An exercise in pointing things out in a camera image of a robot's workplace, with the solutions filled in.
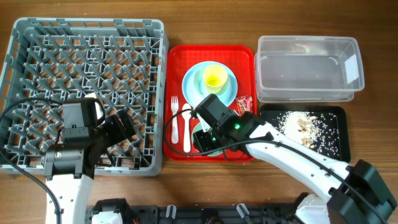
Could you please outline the mint green bowl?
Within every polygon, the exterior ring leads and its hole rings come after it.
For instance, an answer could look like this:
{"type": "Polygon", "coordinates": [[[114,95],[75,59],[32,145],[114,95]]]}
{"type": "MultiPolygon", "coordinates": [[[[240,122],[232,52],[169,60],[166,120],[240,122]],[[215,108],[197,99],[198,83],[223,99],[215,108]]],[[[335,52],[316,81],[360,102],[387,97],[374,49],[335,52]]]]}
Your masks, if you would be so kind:
{"type": "MultiPolygon", "coordinates": [[[[194,140],[194,138],[193,138],[193,134],[195,133],[195,132],[197,132],[197,131],[200,131],[200,130],[202,130],[202,126],[201,126],[201,123],[198,123],[194,128],[193,128],[193,131],[192,131],[192,133],[191,133],[191,142],[193,143],[193,140],[194,140]]],[[[217,151],[217,152],[213,152],[213,153],[211,153],[211,154],[208,154],[208,156],[209,157],[216,157],[216,156],[219,156],[220,154],[222,154],[223,153],[223,151],[217,151]]]]}

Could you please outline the white plastic fork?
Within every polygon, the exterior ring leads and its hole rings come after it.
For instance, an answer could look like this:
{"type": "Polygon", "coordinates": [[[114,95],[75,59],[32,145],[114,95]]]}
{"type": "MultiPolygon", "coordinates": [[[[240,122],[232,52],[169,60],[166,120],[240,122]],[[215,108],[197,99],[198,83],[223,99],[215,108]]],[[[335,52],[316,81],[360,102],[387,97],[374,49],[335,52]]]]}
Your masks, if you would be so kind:
{"type": "MultiPolygon", "coordinates": [[[[179,109],[178,105],[178,97],[177,96],[172,96],[171,98],[171,111],[172,115],[176,115],[179,109]]],[[[172,119],[172,137],[171,137],[172,143],[176,144],[179,141],[178,137],[178,121],[177,118],[174,117],[172,119]]]]}

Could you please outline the white plastic spoon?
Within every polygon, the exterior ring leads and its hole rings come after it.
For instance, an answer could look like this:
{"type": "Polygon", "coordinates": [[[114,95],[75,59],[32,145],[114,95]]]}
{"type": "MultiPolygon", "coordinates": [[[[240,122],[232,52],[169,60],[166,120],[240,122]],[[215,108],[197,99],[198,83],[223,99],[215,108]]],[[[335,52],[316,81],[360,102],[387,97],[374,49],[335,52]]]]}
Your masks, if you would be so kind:
{"type": "Polygon", "coordinates": [[[183,110],[187,110],[182,113],[182,117],[184,119],[184,136],[183,136],[183,151],[185,153],[189,153],[191,151],[191,142],[190,142],[190,128],[189,128],[189,120],[191,118],[190,111],[192,107],[185,103],[182,107],[183,110]]]}

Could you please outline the red snack wrapper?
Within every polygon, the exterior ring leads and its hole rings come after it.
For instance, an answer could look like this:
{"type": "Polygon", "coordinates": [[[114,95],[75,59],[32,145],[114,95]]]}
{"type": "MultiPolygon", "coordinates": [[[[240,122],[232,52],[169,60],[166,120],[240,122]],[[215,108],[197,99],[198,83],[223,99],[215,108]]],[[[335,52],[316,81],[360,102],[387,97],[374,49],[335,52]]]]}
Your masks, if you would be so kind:
{"type": "Polygon", "coordinates": [[[245,112],[252,112],[252,96],[245,95],[235,98],[235,102],[238,108],[238,114],[242,115],[245,112]]]}

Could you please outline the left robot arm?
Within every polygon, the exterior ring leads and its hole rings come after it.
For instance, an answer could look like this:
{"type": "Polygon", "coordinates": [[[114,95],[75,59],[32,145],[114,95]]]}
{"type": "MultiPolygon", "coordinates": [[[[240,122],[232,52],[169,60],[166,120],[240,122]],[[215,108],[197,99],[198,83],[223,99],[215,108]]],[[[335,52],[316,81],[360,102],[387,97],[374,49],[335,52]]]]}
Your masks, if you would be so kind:
{"type": "Polygon", "coordinates": [[[124,110],[97,117],[97,98],[63,103],[63,141],[44,157],[47,194],[46,223],[83,223],[93,188],[95,167],[108,148],[135,135],[132,117],[124,110]]]}

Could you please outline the rice and food scraps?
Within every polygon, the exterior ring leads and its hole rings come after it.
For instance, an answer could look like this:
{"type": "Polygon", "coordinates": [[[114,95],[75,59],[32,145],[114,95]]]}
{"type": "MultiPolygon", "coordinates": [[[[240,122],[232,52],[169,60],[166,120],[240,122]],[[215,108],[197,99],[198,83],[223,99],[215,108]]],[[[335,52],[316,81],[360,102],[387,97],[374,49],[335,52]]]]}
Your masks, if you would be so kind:
{"type": "Polygon", "coordinates": [[[340,156],[337,117],[333,113],[274,111],[267,120],[291,140],[324,156],[340,156]]]}

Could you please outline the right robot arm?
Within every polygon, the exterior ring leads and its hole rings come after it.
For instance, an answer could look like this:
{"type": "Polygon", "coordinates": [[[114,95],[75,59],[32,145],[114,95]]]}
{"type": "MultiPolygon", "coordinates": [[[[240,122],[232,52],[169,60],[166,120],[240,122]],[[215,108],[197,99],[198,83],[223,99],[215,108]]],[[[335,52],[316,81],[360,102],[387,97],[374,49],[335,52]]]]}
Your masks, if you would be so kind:
{"type": "Polygon", "coordinates": [[[387,223],[397,201],[377,169],[359,160],[355,166],[323,156],[289,139],[252,112],[237,114],[208,95],[194,111],[209,125],[194,133],[203,154],[230,149],[268,162],[309,189],[294,208],[302,223],[387,223]]]}

